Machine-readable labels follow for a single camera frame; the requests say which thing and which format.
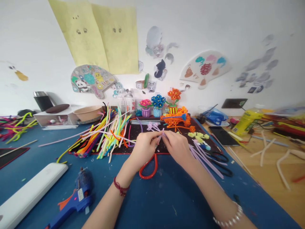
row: bundle of pipe cleaners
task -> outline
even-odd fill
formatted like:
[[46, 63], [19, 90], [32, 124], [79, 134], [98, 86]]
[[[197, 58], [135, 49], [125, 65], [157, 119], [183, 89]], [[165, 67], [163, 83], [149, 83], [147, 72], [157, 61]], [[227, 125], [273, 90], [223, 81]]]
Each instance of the bundle of pipe cleaners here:
[[110, 163], [112, 152], [115, 148], [120, 148], [122, 144], [126, 148], [133, 147], [134, 145], [129, 145], [126, 142], [135, 144], [135, 140], [131, 141], [125, 138], [126, 128], [131, 117], [131, 115], [127, 115], [129, 111], [125, 114], [121, 114], [120, 108], [114, 110], [111, 109], [110, 106], [107, 106], [106, 109], [106, 112], [101, 113], [102, 118], [100, 122], [95, 126], [92, 125], [90, 129], [56, 142], [40, 145], [39, 147], [61, 142], [80, 135], [79, 139], [58, 158], [57, 163], [59, 163], [66, 152], [79, 158], [84, 158], [90, 155], [93, 148], [96, 146], [96, 152], [98, 152], [97, 159], [102, 159], [107, 155], [109, 156]]
[[0, 135], [2, 141], [9, 138], [10, 140], [7, 141], [6, 144], [10, 143], [11, 141], [17, 141], [28, 128], [32, 128], [33, 126], [37, 125], [37, 120], [33, 120], [29, 124], [25, 125], [24, 121], [29, 117], [33, 117], [31, 112], [26, 113], [20, 118], [17, 118], [16, 116], [0, 117], [0, 127], [7, 130], [6, 134]]

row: pearl bracelet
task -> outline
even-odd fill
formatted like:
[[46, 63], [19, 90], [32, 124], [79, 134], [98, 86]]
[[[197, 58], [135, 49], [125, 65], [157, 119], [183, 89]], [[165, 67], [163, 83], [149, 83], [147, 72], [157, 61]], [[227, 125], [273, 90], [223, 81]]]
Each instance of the pearl bracelet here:
[[220, 226], [220, 227], [230, 227], [230, 226], [233, 226], [233, 224], [236, 224], [240, 220], [240, 217], [243, 214], [242, 208], [236, 202], [233, 201], [233, 203], [235, 203], [238, 206], [237, 214], [227, 222], [220, 222], [215, 217], [213, 217], [215, 223], [217, 223], [218, 226]]

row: flower pot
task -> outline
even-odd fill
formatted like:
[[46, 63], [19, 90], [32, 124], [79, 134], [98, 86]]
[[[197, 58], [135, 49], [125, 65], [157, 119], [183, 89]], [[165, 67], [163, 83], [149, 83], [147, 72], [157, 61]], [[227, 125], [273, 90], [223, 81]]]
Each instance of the flower pot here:
[[170, 114], [176, 114], [178, 112], [177, 104], [175, 104], [174, 106], [168, 105], [168, 112]]
[[162, 115], [162, 109], [153, 108], [153, 116], [159, 118]]
[[144, 118], [149, 118], [150, 117], [150, 114], [151, 114], [151, 111], [150, 111], [150, 108], [142, 108], [142, 116]]

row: phone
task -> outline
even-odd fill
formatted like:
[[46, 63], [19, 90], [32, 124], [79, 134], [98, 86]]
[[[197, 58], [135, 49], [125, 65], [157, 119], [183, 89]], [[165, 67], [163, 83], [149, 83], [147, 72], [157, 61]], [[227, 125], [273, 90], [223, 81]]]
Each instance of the phone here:
[[237, 141], [222, 127], [209, 127], [209, 129], [223, 146], [239, 146]]

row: blue glue gun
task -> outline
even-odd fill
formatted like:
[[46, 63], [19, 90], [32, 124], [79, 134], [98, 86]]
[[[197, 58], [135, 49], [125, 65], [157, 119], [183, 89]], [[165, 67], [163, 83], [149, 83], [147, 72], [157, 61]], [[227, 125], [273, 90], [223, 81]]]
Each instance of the blue glue gun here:
[[91, 191], [93, 182], [90, 174], [80, 168], [80, 172], [75, 181], [75, 189], [72, 196], [59, 203], [59, 214], [45, 227], [45, 229], [57, 229], [74, 212], [82, 212], [93, 203]]

